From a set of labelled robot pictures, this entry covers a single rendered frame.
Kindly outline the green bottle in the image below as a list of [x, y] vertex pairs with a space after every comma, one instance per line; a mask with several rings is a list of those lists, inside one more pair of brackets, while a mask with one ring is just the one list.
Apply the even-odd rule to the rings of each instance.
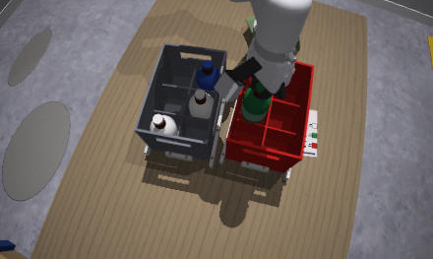
[[241, 106], [241, 115], [244, 120], [253, 123], [264, 120], [272, 103], [272, 97], [260, 101], [261, 91], [264, 89], [265, 87], [259, 82], [255, 89], [251, 90], [249, 88], [245, 92]]

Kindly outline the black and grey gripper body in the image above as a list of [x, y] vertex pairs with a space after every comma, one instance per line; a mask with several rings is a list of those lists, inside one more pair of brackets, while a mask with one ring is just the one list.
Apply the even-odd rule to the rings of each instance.
[[287, 86], [291, 80], [295, 62], [293, 64], [288, 61], [285, 61], [284, 63], [270, 62], [263, 59], [257, 54], [257, 52], [255, 52], [253, 38], [248, 48], [246, 60], [254, 57], [262, 66], [262, 69], [254, 75], [263, 86], [272, 94], [275, 94], [279, 90], [280, 85], [283, 82], [284, 85]]

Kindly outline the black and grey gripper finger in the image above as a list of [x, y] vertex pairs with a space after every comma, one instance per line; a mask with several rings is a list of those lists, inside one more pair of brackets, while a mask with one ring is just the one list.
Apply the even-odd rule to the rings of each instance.
[[265, 88], [264, 91], [262, 91], [261, 96], [260, 96], [260, 101], [262, 101], [263, 99], [268, 99], [272, 96], [277, 96], [279, 99], [284, 99], [286, 97], [286, 93], [285, 93], [285, 85], [284, 82], [280, 85], [280, 88], [278, 90], [278, 92], [276, 92], [275, 94], [271, 94], [270, 92], [267, 91], [267, 89]]
[[259, 80], [254, 75], [252, 75], [251, 78], [253, 80], [251, 81], [250, 89], [253, 90], [253, 89], [255, 89], [255, 86], [257, 85], [257, 83], [259, 83]]

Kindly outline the white paper pick list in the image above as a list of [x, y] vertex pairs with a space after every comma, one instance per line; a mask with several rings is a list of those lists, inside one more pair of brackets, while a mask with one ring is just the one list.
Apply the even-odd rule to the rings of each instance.
[[317, 111], [309, 109], [303, 156], [317, 157]]

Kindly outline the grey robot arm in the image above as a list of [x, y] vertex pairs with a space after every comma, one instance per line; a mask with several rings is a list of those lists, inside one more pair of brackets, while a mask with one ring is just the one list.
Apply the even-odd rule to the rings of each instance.
[[[229, 0], [251, 2], [255, 15], [254, 48], [263, 59], [293, 64], [296, 43], [300, 37], [312, 0]], [[259, 18], [258, 18], [259, 16]], [[234, 101], [244, 82], [262, 69], [259, 62], [251, 57], [234, 70], [225, 70], [214, 88], [226, 102]]]

